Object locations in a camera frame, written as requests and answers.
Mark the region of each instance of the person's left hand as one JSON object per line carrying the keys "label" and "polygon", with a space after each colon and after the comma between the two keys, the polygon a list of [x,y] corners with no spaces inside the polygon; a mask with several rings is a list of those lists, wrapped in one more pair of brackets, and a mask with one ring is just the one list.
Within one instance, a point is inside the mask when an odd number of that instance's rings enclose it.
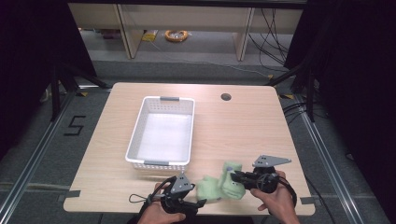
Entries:
{"label": "person's left hand", "polygon": [[[158,188],[158,186],[160,186],[160,183],[155,184],[154,189]],[[170,224],[182,221],[185,218],[186,215],[182,213],[166,213],[161,206],[161,202],[153,202],[143,213],[142,217],[138,221],[138,224]]]}

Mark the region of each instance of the plastic basket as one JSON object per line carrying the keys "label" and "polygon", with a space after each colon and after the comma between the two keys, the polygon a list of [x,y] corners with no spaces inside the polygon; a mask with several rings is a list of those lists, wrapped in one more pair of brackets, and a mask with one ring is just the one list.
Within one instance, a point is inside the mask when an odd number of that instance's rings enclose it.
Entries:
{"label": "plastic basket", "polygon": [[135,169],[185,171],[190,162],[195,101],[147,96],[125,155]]}

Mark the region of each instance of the yellow round object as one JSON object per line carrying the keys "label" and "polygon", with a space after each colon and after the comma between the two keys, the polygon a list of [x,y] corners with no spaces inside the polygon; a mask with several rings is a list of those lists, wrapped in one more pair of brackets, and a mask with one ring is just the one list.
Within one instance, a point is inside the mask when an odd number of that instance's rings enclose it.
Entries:
{"label": "yellow round object", "polygon": [[165,39],[171,42],[181,42],[187,39],[189,33],[187,31],[166,31]]}

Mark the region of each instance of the wooden table top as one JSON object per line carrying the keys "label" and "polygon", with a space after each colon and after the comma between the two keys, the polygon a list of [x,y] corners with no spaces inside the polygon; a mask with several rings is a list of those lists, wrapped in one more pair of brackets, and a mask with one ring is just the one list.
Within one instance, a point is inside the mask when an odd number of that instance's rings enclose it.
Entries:
{"label": "wooden table top", "polygon": [[[229,93],[232,99],[222,100],[223,93]],[[174,175],[142,172],[125,160],[143,98],[150,95],[195,100],[191,161],[185,172],[191,183],[205,175],[219,178],[225,161],[242,163],[242,171],[252,172],[252,163],[261,154],[291,159],[291,163],[276,169],[287,174],[297,193],[296,213],[314,214],[313,204],[300,201],[311,194],[274,88],[156,83],[114,85],[70,189],[80,190],[80,194],[66,198],[66,211],[138,213],[142,203],[130,203],[130,195],[147,197],[155,183]],[[196,202],[195,193],[196,189],[192,190],[185,201]],[[257,210],[260,204],[247,192],[242,200],[207,203],[198,215],[268,214]]]}

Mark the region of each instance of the hand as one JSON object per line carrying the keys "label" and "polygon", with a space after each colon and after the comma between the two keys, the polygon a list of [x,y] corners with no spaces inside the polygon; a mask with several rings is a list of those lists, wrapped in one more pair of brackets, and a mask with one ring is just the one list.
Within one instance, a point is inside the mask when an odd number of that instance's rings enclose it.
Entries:
{"label": "hand", "polygon": [[[279,176],[286,178],[282,171],[276,171]],[[282,184],[277,184],[277,189],[271,194],[262,192],[259,189],[251,189],[250,193],[262,200],[262,205],[258,207],[259,211],[268,208],[273,216],[281,223],[300,223],[294,210],[294,204],[289,191]]]}
{"label": "hand", "polygon": [[142,217],[137,222],[138,224],[170,224],[174,222],[182,221],[186,218],[186,215],[182,213],[168,214],[163,210],[161,202],[153,202],[143,213]]}

